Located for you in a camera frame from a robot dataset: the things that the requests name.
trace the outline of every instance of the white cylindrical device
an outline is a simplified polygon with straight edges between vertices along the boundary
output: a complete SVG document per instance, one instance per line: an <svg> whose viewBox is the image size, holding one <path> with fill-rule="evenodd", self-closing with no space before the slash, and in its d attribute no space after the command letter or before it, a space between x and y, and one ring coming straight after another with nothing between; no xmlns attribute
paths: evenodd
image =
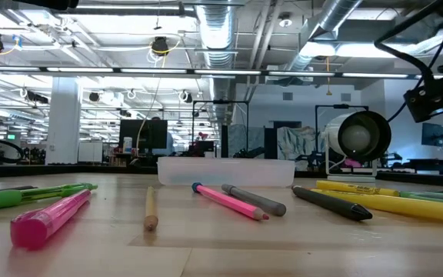
<svg viewBox="0 0 443 277"><path fill-rule="evenodd" d="M326 125L325 133L333 150L358 162L380 158L391 143L391 128L377 112L340 115Z"/></svg>

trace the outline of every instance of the translucent plastic bin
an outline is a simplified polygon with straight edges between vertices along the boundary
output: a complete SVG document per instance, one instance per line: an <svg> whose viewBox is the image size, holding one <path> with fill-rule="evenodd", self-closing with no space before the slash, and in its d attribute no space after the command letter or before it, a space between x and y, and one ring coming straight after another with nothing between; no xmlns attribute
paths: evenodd
<svg viewBox="0 0 443 277"><path fill-rule="evenodd" d="M161 157L158 180L163 185L278 186L293 183L295 162L269 159Z"/></svg>

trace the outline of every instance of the gray marker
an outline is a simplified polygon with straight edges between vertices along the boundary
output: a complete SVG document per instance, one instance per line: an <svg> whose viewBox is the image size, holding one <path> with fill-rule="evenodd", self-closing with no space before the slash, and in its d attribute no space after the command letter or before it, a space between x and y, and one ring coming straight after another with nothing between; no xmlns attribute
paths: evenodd
<svg viewBox="0 0 443 277"><path fill-rule="evenodd" d="M270 214L283 216L286 213L285 205L264 198L262 196L255 195L253 193L246 192L245 190L239 189L234 185L224 184L221 186L221 189L223 189L224 192L227 192L227 194L232 195L249 204L253 204Z"/></svg>

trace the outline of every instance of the yellow marker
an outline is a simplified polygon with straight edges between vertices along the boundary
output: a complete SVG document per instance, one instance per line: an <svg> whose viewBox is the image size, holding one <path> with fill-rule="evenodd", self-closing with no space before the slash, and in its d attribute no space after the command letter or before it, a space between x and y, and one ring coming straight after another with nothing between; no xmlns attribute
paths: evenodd
<svg viewBox="0 0 443 277"><path fill-rule="evenodd" d="M347 200L370 209L394 212L402 215L419 216L443 220L443 203L385 195L363 195L350 192L336 192L322 189L311 189L325 195Z"/></svg>
<svg viewBox="0 0 443 277"><path fill-rule="evenodd" d="M333 182L325 180L317 181L317 187L319 189L331 189L340 192L354 192L354 193L369 194L369 195L378 194L378 195L387 195L387 196L399 196L399 191L394 189L371 188L367 186L352 185L343 182Z"/></svg>
<svg viewBox="0 0 443 277"><path fill-rule="evenodd" d="M143 226L149 231L155 230L158 224L155 199L153 196L154 194L155 190L153 189L153 187L148 187L146 191L145 221L143 222Z"/></svg>

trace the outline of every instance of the pink object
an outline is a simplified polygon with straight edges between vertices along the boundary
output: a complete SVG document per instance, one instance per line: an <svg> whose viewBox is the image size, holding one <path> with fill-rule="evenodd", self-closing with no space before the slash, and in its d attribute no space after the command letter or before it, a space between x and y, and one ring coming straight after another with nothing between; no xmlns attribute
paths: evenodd
<svg viewBox="0 0 443 277"><path fill-rule="evenodd" d="M15 247L38 249L85 204L92 193L82 191L63 198L47 208L24 212L10 223Z"/></svg>
<svg viewBox="0 0 443 277"><path fill-rule="evenodd" d="M361 163L354 161L352 159L346 159L344 166L345 167L352 167L352 168L361 168Z"/></svg>
<svg viewBox="0 0 443 277"><path fill-rule="evenodd" d="M192 185L192 189L195 192L201 193L203 196L206 196L219 204L229 207L230 209L234 209L235 211L250 217L251 219L269 219L269 216L266 215L260 208L234 199L230 196L221 194L220 192L216 192L212 189L208 189L204 187L201 183L194 183Z"/></svg>

